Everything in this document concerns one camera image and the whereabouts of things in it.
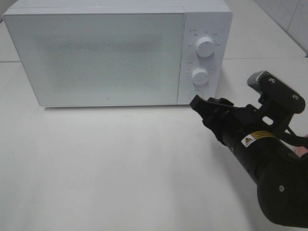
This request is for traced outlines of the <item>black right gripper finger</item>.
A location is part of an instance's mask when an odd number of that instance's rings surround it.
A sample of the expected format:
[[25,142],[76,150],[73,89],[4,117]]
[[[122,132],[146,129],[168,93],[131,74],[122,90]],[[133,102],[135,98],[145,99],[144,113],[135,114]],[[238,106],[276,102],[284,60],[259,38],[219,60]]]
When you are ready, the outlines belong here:
[[207,101],[202,99],[199,95],[195,95],[189,105],[201,118],[209,116]]

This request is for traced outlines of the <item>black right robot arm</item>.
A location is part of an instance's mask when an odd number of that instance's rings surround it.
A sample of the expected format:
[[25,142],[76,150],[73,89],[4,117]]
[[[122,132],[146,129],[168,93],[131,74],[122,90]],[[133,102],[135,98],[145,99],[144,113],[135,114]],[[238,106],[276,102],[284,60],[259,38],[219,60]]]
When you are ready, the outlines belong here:
[[198,95],[190,103],[216,139],[228,147],[253,182],[264,216],[271,222],[307,228],[308,159],[297,156],[262,120],[252,105]]

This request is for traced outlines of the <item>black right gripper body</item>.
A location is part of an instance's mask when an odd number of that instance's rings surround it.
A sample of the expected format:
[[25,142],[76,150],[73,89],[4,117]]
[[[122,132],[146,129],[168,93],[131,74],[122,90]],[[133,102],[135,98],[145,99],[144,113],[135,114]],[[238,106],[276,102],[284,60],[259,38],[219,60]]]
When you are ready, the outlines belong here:
[[236,107],[225,98],[203,100],[203,124],[222,144],[237,144],[251,132],[262,130],[253,105]]

